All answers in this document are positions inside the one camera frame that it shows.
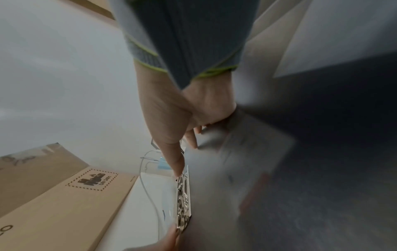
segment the metal clip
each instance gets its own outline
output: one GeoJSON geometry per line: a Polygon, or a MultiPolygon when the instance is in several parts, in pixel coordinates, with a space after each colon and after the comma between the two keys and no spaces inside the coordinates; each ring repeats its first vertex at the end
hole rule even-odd
{"type": "Polygon", "coordinates": [[[181,176],[177,179],[177,229],[185,230],[191,217],[189,166],[186,166],[181,176]]]}

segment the hand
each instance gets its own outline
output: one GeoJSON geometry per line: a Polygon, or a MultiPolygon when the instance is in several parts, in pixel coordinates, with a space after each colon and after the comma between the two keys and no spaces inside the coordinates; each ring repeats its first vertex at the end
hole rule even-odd
{"type": "Polygon", "coordinates": [[[135,62],[139,100],[150,134],[176,176],[182,174],[185,160],[179,141],[185,136],[197,148],[196,133],[202,126],[230,116],[236,109],[232,75],[197,78],[180,91],[168,74],[135,62]]]}
{"type": "Polygon", "coordinates": [[[175,224],[170,227],[167,235],[155,244],[143,246],[139,248],[124,249],[124,251],[177,251],[178,250],[178,234],[175,224]]]}

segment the sleeve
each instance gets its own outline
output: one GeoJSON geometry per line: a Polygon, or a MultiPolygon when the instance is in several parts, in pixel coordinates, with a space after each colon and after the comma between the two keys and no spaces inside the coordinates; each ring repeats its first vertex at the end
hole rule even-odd
{"type": "Polygon", "coordinates": [[[235,69],[259,0],[109,0],[129,50],[183,89],[235,69]]]}

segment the person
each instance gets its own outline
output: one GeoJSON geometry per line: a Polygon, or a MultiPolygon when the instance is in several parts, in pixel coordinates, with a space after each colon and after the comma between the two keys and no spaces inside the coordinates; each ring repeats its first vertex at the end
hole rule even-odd
{"type": "MultiPolygon", "coordinates": [[[[259,0],[109,0],[134,57],[139,100],[153,140],[176,176],[179,141],[236,109],[232,74],[259,0]]],[[[140,250],[174,250],[177,232],[140,250]]]]}

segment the dotted border label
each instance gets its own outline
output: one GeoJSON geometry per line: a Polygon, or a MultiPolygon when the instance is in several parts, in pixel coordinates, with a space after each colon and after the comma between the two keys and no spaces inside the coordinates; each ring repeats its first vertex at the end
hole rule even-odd
{"type": "Polygon", "coordinates": [[[82,175],[78,176],[76,179],[72,180],[71,182],[69,182],[68,184],[66,184],[65,186],[70,186],[70,187],[76,187],[76,188],[82,188],[82,189],[87,189],[87,190],[94,190],[94,191],[103,191],[105,190],[105,188],[118,176],[119,174],[116,172],[109,172],[109,171],[103,171],[103,170],[98,170],[98,169],[93,169],[91,168],[90,170],[88,170],[87,172],[83,173],[82,175]],[[94,188],[88,188],[88,187],[82,187],[82,186],[73,186],[70,185],[71,183],[73,183],[74,181],[78,180],[79,178],[81,178],[82,176],[84,176],[86,173],[88,173],[89,171],[99,171],[99,172],[107,172],[107,173],[113,173],[115,174],[115,176],[102,188],[102,189],[94,189],[94,188]]]}

